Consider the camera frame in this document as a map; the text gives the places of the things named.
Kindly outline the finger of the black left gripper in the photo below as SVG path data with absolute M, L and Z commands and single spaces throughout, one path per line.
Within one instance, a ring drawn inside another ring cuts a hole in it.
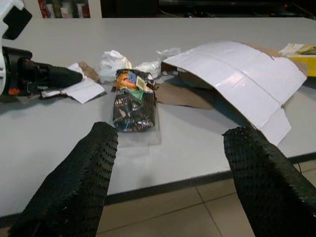
M 62 86 L 58 81 L 28 81 L 26 82 L 26 91 L 28 93 L 41 93 L 43 90 L 60 88 Z
M 82 81 L 81 73 L 65 67 L 38 63 L 30 59 L 24 60 L 24 75 L 26 80 L 36 86 L 48 88 L 65 88 Z

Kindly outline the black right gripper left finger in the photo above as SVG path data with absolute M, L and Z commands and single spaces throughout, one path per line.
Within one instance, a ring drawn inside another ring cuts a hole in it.
M 117 146 L 116 129 L 96 122 L 48 174 L 8 237 L 95 237 Z

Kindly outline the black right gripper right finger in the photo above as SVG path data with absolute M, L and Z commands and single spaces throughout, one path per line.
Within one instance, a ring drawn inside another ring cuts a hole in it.
M 256 237 L 316 237 L 316 187 L 252 127 L 223 135 L 237 196 Z

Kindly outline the torn white cardboard piece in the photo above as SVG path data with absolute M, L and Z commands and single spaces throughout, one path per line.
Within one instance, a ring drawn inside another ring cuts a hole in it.
M 80 73 L 82 75 L 81 82 L 66 88 L 43 91 L 41 93 L 43 98 L 63 95 L 73 98 L 79 103 L 84 104 L 105 92 L 105 89 L 102 85 L 96 83 L 83 74 L 83 71 L 79 67 L 78 63 L 70 65 L 68 69 Z

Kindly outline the torn brown paper piece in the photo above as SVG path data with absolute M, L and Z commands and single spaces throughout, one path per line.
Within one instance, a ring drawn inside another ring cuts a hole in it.
M 81 61 L 78 63 L 79 67 L 82 69 L 83 74 L 87 76 L 88 78 L 92 79 L 98 84 L 101 84 L 100 76 L 99 74 L 94 70 L 93 67 L 88 65 L 86 62 Z

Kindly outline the crumpled white tissue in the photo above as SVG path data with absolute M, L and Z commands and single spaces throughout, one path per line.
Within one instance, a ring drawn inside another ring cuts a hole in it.
M 102 84 L 116 79 L 117 70 L 132 69 L 132 63 L 118 51 L 105 51 L 99 63 L 98 75 Z

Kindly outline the shelf with books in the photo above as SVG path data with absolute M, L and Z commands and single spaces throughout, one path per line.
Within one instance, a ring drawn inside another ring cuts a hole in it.
M 88 0 L 37 0 L 43 18 L 90 18 Z

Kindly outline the black snack packet in clear bag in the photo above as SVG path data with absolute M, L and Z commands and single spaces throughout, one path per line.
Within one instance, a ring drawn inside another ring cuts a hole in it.
M 112 124 L 121 147 L 161 143 L 155 82 L 150 73 L 135 69 L 116 72 Z

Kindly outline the crumpled white plastic wrapper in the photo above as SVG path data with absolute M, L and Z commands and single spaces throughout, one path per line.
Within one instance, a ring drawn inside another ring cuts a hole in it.
M 152 78 L 156 79 L 161 74 L 161 61 L 143 62 L 134 69 L 149 73 Z

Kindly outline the flattened white cardboard box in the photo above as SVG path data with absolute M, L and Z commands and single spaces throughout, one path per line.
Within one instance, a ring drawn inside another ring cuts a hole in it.
M 164 59 L 163 64 L 212 86 L 274 145 L 291 130 L 283 105 L 308 75 L 304 63 L 229 40 L 202 44 Z

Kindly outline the small crumpled white paper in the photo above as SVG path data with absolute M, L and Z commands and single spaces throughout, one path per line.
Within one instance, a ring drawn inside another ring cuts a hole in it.
M 174 47 L 174 48 L 169 48 L 169 49 L 164 49 L 164 50 L 161 50 L 161 51 L 157 51 L 157 54 L 158 54 L 158 59 L 160 61 L 163 61 L 169 57 L 172 57 L 172 56 L 175 56 L 175 55 L 178 55 L 181 53 L 181 48 L 178 48 L 178 47 Z

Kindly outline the brown cardboard sheet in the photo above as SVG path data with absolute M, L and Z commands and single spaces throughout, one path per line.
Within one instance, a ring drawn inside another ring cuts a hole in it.
M 212 89 L 178 86 L 164 82 L 155 90 L 157 101 L 162 104 L 212 110 L 214 91 Z

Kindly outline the yellow box with papers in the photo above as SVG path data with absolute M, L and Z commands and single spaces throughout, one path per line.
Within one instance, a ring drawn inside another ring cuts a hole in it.
M 308 66 L 308 76 L 316 77 L 316 44 L 288 43 L 279 53 Z

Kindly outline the dark cabinet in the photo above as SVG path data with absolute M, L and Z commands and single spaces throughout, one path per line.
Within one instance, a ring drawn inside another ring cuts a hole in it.
M 100 0 L 110 17 L 305 17 L 316 20 L 316 0 Z

